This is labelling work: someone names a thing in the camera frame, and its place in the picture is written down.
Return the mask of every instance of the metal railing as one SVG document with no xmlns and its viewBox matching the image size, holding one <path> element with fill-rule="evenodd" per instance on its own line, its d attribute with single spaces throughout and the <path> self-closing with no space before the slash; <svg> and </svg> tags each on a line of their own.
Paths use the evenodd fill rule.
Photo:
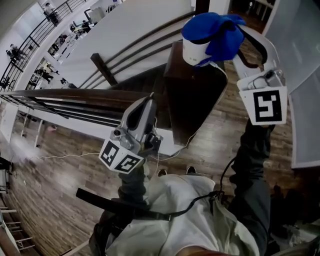
<svg viewBox="0 0 320 256">
<path fill-rule="evenodd" d="M 6 67 L 0 80 L 0 92 L 12 91 L 19 76 L 24 72 L 30 58 L 40 47 L 41 43 L 65 17 L 86 1 L 87 0 L 67 0 L 36 26 L 18 49 L 18 53 L 25 54 L 24 58 L 16 61 L 11 60 Z"/>
<path fill-rule="evenodd" d="M 117 127 L 125 110 L 149 92 L 92 89 L 41 89 L 0 92 L 0 98 L 16 106 L 56 114 L 99 125 Z M 154 94 L 158 111 L 168 113 L 166 96 Z M 159 119 L 159 128 L 168 128 Z"/>
</svg>

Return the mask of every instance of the person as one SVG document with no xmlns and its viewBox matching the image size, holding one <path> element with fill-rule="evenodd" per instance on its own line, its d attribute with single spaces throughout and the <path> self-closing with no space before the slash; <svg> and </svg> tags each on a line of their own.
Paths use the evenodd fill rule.
<svg viewBox="0 0 320 256">
<path fill-rule="evenodd" d="M 51 6 L 49 2 L 45 4 L 44 15 L 47 17 L 48 21 L 51 21 L 52 24 L 56 27 L 59 23 L 55 9 Z"/>
<path fill-rule="evenodd" d="M 31 86 L 31 87 L 33 87 L 33 90 L 34 90 L 34 89 L 36 88 L 36 86 L 37 86 L 37 84 L 36 84 L 34 81 L 32 81 L 32 80 L 29 80 L 28 85 Z"/>
<path fill-rule="evenodd" d="M 199 176 L 192 166 L 181 176 L 160 170 L 149 182 L 145 164 L 129 174 L 120 173 L 122 184 L 114 202 L 138 209 L 133 215 L 144 210 L 157 218 L 161 214 L 171 217 L 169 221 L 134 219 L 125 209 L 123 213 L 105 210 L 89 240 L 92 254 L 263 256 L 270 222 L 270 189 L 264 181 L 263 164 L 270 156 L 274 127 L 253 126 L 248 120 L 232 165 L 235 174 L 229 178 L 236 189 L 228 209 L 216 197 L 204 198 L 215 195 L 215 183 Z"/>
<path fill-rule="evenodd" d="M 85 21 L 85 20 L 82 21 L 81 28 L 86 33 L 89 33 L 89 31 L 91 30 L 91 28 L 89 27 L 89 23 L 87 21 Z"/>
<path fill-rule="evenodd" d="M 65 43 L 66 38 L 67 38 L 67 36 L 64 34 L 59 35 L 58 40 L 59 40 L 61 46 Z"/>
<path fill-rule="evenodd" d="M 44 68 L 45 68 L 48 72 L 56 73 L 56 74 L 59 75 L 58 70 L 54 71 L 55 68 L 54 68 L 49 62 L 47 62 L 47 63 L 44 65 Z"/>
<path fill-rule="evenodd" d="M 27 54 L 25 52 L 23 52 L 22 50 L 19 49 L 18 46 L 14 45 L 13 43 L 10 45 L 10 48 L 12 50 L 12 53 L 13 51 L 15 51 L 19 56 L 20 55 L 24 55 L 24 56 L 27 56 Z"/>
<path fill-rule="evenodd" d="M 70 28 L 70 30 L 71 30 L 72 32 L 76 29 L 76 27 L 75 27 L 74 24 L 70 24 L 70 25 L 69 25 L 69 28 Z"/>
<path fill-rule="evenodd" d="M 23 55 L 20 55 L 19 52 L 18 52 L 16 49 L 12 49 L 11 52 L 12 52 L 13 56 L 14 56 L 18 61 L 20 61 L 20 60 L 22 60 L 22 59 L 25 58 Z"/>
<path fill-rule="evenodd" d="M 16 63 L 16 61 L 18 60 L 16 56 L 10 50 L 6 50 L 5 52 L 6 52 L 6 55 L 10 57 L 11 61 L 13 63 Z"/>
<path fill-rule="evenodd" d="M 55 42 L 51 45 L 51 47 L 53 48 L 53 50 L 59 51 L 59 47 Z"/>
<path fill-rule="evenodd" d="M 47 80 L 48 84 L 50 84 L 50 82 L 54 78 L 52 75 L 49 75 L 49 73 L 45 71 L 43 68 L 37 69 L 35 73 L 41 75 L 45 80 Z"/>
</svg>

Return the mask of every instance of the black cable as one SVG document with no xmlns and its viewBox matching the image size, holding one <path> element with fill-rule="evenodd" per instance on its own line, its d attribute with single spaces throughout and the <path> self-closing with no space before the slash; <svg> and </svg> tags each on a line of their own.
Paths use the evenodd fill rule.
<svg viewBox="0 0 320 256">
<path fill-rule="evenodd" d="M 222 181 L 224 179 L 224 176 L 227 172 L 227 170 L 229 169 L 230 165 L 236 160 L 236 157 L 232 158 L 231 161 L 226 165 L 222 175 L 221 175 L 221 179 L 220 179 L 220 190 L 219 191 L 212 191 L 210 192 L 209 194 L 206 194 L 206 195 L 202 195 L 202 196 L 199 196 L 199 197 L 196 197 L 195 199 L 193 199 L 191 201 L 191 203 L 189 204 L 189 206 L 185 209 L 185 210 L 181 210 L 181 211 L 177 211 L 177 212 L 172 212 L 172 213 L 167 213 L 165 214 L 165 216 L 168 216 L 169 220 L 172 220 L 173 218 L 175 217 L 178 217 L 178 216 L 181 216 L 183 214 L 185 214 L 187 211 L 189 211 L 195 204 L 196 201 L 200 200 L 200 199 L 203 199 L 203 198 L 207 198 L 207 197 L 220 197 L 220 195 L 224 195 L 225 193 L 223 192 L 223 185 L 222 185 Z"/>
<path fill-rule="evenodd" d="M 231 161 L 227 164 L 227 166 L 225 167 L 223 173 L 222 173 L 222 176 L 221 176 L 221 179 L 220 179 L 220 190 L 219 192 L 221 193 L 222 192 L 222 189 L 223 189 L 223 185 L 222 185 L 222 180 L 224 179 L 224 176 L 227 172 L 227 170 L 229 169 L 229 166 L 236 160 L 236 158 L 232 158 Z"/>
</svg>

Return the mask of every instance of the wooden floor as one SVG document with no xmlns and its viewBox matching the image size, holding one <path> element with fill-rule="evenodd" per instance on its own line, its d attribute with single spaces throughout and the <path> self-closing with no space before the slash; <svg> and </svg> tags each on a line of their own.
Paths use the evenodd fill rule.
<svg viewBox="0 0 320 256">
<path fill-rule="evenodd" d="M 249 60 L 257 61 L 248 43 L 245 42 L 243 49 Z M 219 182 L 225 166 L 237 153 L 248 119 L 236 86 L 238 76 L 233 64 L 225 62 L 225 69 L 229 83 L 221 101 L 189 147 L 177 157 L 161 161 L 159 168 L 182 175 L 192 165 L 199 173 Z M 102 213 L 100 209 L 77 199 L 77 189 L 84 188 L 103 197 L 114 198 L 121 181 L 116 173 L 99 161 L 98 155 L 38 159 L 41 156 L 98 153 L 103 141 L 58 127 L 54 132 L 46 130 L 40 148 L 35 149 L 38 124 L 31 123 L 27 136 L 20 137 L 22 122 L 16 121 L 10 145 L 3 138 L 0 140 L 1 156 L 13 157 L 16 169 L 16 178 L 12 178 L 10 193 L 4 199 L 18 210 L 22 227 L 33 237 L 37 249 L 45 256 L 57 256 L 89 239 Z M 304 181 L 294 177 L 291 158 L 292 127 L 288 113 L 286 125 L 277 125 L 271 136 L 271 155 L 264 169 L 270 188 L 277 184 L 286 192 L 303 186 Z M 150 158 L 149 166 L 155 171 L 156 161 Z M 233 192 L 228 179 L 232 174 L 230 168 L 223 181 L 228 194 Z M 90 255 L 88 248 L 79 255 Z"/>
</svg>

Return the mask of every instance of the white wall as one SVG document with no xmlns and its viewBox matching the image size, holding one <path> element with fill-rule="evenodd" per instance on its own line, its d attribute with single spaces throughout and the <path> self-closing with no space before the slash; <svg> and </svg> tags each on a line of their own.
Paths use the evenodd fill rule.
<svg viewBox="0 0 320 256">
<path fill-rule="evenodd" d="M 43 9 L 38 3 L 35 3 L 13 24 L 12 29 L 26 39 L 45 18 Z"/>
<path fill-rule="evenodd" d="M 210 0 L 209 12 L 225 15 L 228 14 L 229 6 L 230 0 Z"/>
<path fill-rule="evenodd" d="M 128 0 L 120 4 L 90 31 L 68 59 L 63 62 L 62 66 L 65 70 L 66 80 L 79 87 L 97 70 L 90 60 L 93 53 L 99 53 L 105 61 L 147 32 L 190 11 L 191 2 L 189 0 Z M 148 38 L 143 44 L 150 43 L 156 37 L 166 35 L 170 31 L 181 28 L 184 23 L 185 21 L 176 26 L 171 26 L 153 38 Z M 181 38 L 181 35 L 173 37 L 142 52 L 135 58 Z M 115 78 L 118 81 L 123 81 L 152 67 L 167 63 L 169 54 L 170 50 L 160 52 L 119 73 Z"/>
<path fill-rule="evenodd" d="M 20 46 L 33 29 L 45 18 L 39 4 L 33 4 L 11 27 L 0 40 L 0 76 L 10 63 L 6 50 L 10 45 Z"/>
<path fill-rule="evenodd" d="M 320 166 L 320 9 L 280 0 L 266 37 L 275 45 L 290 93 L 292 167 Z"/>
<path fill-rule="evenodd" d="M 11 29 L 15 21 L 37 0 L 0 1 L 0 39 Z"/>
<path fill-rule="evenodd" d="M 11 29 L 0 41 L 0 77 L 3 75 L 11 61 L 6 50 L 10 50 L 11 44 L 20 46 L 23 41 L 24 39 L 14 29 Z"/>
</svg>

